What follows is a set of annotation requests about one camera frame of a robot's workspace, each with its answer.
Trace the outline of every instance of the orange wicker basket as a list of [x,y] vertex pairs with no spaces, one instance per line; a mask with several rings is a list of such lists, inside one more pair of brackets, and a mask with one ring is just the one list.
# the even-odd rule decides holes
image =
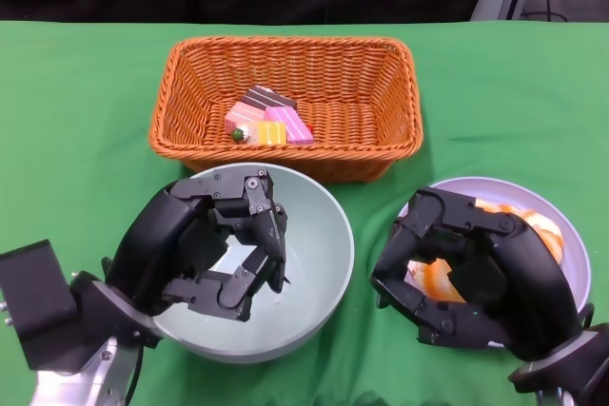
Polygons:
[[[315,143],[234,144],[224,117],[254,85],[297,101]],[[149,141],[194,171],[266,162],[322,183],[373,181],[421,146],[412,55],[389,38],[188,39],[167,60]]]

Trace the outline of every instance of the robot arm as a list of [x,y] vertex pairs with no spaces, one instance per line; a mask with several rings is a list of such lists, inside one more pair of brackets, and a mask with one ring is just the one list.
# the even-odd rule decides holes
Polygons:
[[[262,285],[279,293],[287,280],[286,223],[266,169],[240,167],[161,189],[103,260],[105,280],[68,285],[48,241],[0,256],[1,308],[38,372],[32,404],[128,403],[143,348],[162,338],[152,317],[173,303],[247,321]],[[257,247],[234,274],[208,271],[230,234]]]
[[[466,303],[432,300],[404,281],[409,261],[435,259],[448,262],[448,278]],[[518,216],[421,188],[396,221],[370,280],[379,306],[392,305],[413,321],[422,343],[505,345],[526,362],[510,381],[518,392],[539,392],[540,404],[609,403],[609,327],[587,328],[590,319],[581,324],[560,267]]]

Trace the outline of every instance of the green ball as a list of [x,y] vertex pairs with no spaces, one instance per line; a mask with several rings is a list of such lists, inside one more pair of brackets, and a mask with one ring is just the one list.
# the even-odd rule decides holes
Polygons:
[[240,143],[246,136],[240,128],[235,128],[232,132],[230,132],[230,137],[233,139],[233,141]]

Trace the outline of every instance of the white plate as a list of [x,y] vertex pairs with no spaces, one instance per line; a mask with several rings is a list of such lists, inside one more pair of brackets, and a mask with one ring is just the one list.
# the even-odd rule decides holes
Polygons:
[[[287,213],[285,276],[281,294],[267,284],[253,299],[248,322],[203,316],[186,304],[171,306],[155,318],[159,328],[187,349],[229,363],[254,363],[283,356],[304,344],[324,325],[343,297],[354,261],[351,227],[338,202],[319,184],[289,168],[265,167],[274,199]],[[205,171],[196,176],[213,173]],[[212,268],[233,273],[251,253],[228,238],[225,256]]]
[[[567,278],[573,298],[581,311],[588,300],[590,293],[590,282],[592,275],[590,272],[590,260],[580,234],[567,218],[550,202],[540,197],[535,192],[508,181],[495,180],[478,176],[468,176],[454,178],[451,180],[440,181],[431,184],[432,187],[458,192],[460,194],[476,197],[488,202],[507,203],[522,209],[533,209],[546,218],[554,221],[562,232],[564,241],[562,264],[560,268]],[[406,214],[408,204],[400,211],[400,216]],[[501,346],[491,342],[490,345]]]

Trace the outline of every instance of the green tablecloth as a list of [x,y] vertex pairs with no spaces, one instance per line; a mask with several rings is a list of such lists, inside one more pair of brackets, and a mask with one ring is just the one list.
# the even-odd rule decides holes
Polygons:
[[[478,23],[257,28],[0,24],[0,251],[51,239],[67,274],[101,275],[128,225],[179,164],[147,145],[169,48],[210,34],[386,35],[414,53],[425,142],[373,184],[332,185],[356,242],[341,306],[282,359],[229,366],[170,340],[147,351],[135,405],[531,405],[501,350],[420,345],[416,328],[374,308],[367,275],[387,227],[421,184],[484,175],[553,202],[586,243],[597,319],[609,320],[609,25]],[[0,402],[26,404],[35,376],[0,328]]]

